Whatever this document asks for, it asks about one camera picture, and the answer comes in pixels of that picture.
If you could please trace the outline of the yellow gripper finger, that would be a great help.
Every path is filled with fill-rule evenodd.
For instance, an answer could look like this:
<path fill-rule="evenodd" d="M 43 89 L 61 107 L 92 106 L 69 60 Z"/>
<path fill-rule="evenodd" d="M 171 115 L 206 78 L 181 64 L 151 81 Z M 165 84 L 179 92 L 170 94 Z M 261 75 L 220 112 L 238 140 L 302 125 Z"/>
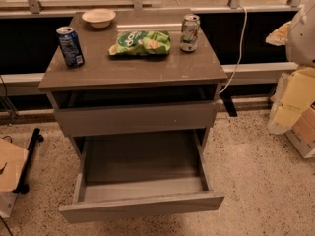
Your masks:
<path fill-rule="evenodd" d="M 280 127 L 291 128 L 314 102 L 315 69 L 306 67 L 297 70 L 288 77 L 273 121 Z"/>
<path fill-rule="evenodd" d="M 291 21 L 288 21 L 281 25 L 279 28 L 275 29 L 266 37 L 266 42 L 274 46 L 285 45 L 290 24 Z"/>

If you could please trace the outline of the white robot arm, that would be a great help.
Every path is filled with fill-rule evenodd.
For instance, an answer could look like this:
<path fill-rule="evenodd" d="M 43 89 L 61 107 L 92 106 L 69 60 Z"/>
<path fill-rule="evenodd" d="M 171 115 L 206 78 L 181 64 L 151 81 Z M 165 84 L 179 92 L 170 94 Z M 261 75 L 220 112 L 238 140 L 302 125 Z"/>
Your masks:
<path fill-rule="evenodd" d="M 268 122 L 271 133 L 283 134 L 315 102 L 315 0 L 308 0 L 266 42 L 284 45 L 287 60 L 298 65 L 287 80 L 279 80 Z"/>

